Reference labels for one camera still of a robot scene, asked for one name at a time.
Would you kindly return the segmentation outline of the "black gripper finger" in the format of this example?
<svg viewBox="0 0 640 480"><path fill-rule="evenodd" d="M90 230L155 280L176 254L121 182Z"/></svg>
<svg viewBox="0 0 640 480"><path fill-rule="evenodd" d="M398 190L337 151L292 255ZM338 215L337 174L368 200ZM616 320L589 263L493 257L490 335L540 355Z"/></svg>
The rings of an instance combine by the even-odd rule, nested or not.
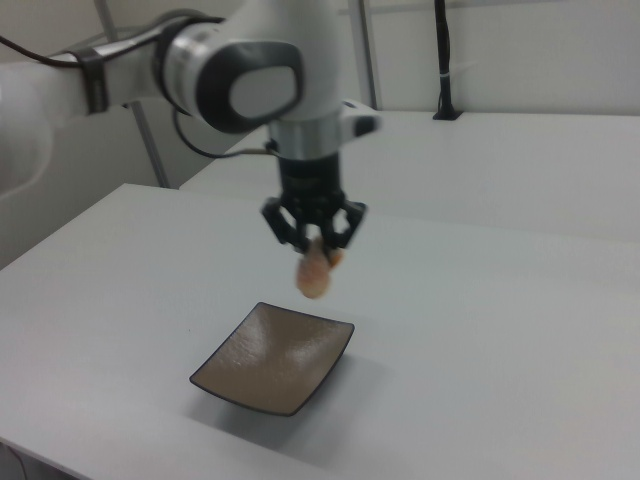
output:
<svg viewBox="0 0 640 480"><path fill-rule="evenodd" d="M321 225L324 250L348 248L367 213L368 206L365 203L345 200Z"/></svg>
<svg viewBox="0 0 640 480"><path fill-rule="evenodd" d="M265 200L261 214L280 244L289 244L297 253L306 254L310 240L306 235L306 225L298 225L297 220L286 217L288 210L282 205L278 197Z"/></svg>

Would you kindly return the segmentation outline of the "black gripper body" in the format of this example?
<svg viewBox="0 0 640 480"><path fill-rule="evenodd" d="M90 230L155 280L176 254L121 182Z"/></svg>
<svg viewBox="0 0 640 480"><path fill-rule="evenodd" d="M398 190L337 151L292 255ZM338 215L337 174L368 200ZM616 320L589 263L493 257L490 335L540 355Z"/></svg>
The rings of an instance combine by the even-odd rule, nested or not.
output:
<svg viewBox="0 0 640 480"><path fill-rule="evenodd" d="M281 205L298 223L323 226L333 221L346 195L341 185L340 155L314 160L279 157Z"/></svg>

